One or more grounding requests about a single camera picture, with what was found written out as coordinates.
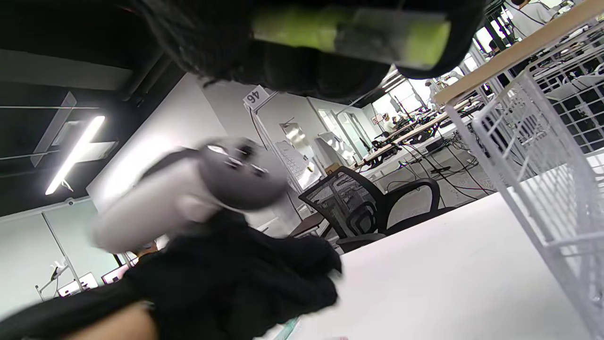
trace mesh chair back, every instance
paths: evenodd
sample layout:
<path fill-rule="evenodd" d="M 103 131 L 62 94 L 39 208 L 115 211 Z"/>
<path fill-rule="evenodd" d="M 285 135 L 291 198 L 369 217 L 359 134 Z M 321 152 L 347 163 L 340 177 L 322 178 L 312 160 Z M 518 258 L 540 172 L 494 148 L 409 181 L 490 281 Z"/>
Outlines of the mesh chair back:
<path fill-rule="evenodd" d="M 349 168 L 340 167 L 307 189 L 300 199 L 323 215 L 340 238 L 374 232 L 382 222 L 378 207 L 384 195 Z"/>

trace ceiling beam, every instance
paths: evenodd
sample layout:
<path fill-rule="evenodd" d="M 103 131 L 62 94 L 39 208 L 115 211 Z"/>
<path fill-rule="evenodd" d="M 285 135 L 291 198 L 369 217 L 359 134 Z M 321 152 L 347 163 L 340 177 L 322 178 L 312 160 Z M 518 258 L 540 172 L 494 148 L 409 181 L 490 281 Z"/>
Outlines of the ceiling beam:
<path fill-rule="evenodd" d="M 0 50 L 0 82 L 116 91 L 131 74 L 125 68 Z"/>

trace white table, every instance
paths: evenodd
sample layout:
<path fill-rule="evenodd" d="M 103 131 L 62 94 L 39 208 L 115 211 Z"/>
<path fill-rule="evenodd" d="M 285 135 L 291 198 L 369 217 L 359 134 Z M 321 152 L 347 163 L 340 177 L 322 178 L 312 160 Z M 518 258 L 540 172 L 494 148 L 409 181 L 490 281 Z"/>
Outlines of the white table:
<path fill-rule="evenodd" d="M 342 256 L 337 306 L 291 340 L 588 340 L 499 193 Z"/>

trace black ceiling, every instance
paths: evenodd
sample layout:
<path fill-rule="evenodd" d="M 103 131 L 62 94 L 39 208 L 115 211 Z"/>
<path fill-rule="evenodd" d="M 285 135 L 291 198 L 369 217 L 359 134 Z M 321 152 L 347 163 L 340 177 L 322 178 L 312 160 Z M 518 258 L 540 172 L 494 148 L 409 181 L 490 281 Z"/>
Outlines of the black ceiling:
<path fill-rule="evenodd" d="M 68 120 L 106 120 L 93 142 L 118 141 L 104 160 L 78 163 L 44 193 L 69 153 L 34 152 L 56 109 L 0 108 L 0 216 L 86 196 L 86 185 L 184 75 L 164 55 L 141 17 L 115 1 L 0 2 L 0 106 L 59 106 L 70 91 Z"/>

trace black office chair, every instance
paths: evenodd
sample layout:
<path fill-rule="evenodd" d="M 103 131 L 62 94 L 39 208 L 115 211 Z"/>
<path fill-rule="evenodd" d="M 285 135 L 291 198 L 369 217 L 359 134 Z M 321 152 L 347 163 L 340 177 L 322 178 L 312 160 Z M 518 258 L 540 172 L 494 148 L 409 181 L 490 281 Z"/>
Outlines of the black office chair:
<path fill-rule="evenodd" d="M 429 211 L 388 227 L 388 217 L 396 202 L 421 186 L 429 187 L 432 192 Z M 344 166 L 304 191 L 300 195 L 300 200 L 325 217 L 330 227 L 338 234 L 337 244 L 344 252 L 357 249 L 454 209 L 439 209 L 440 188 L 431 178 L 415 180 L 383 194 L 370 180 Z M 375 232 L 377 232 L 375 236 L 367 236 Z"/>

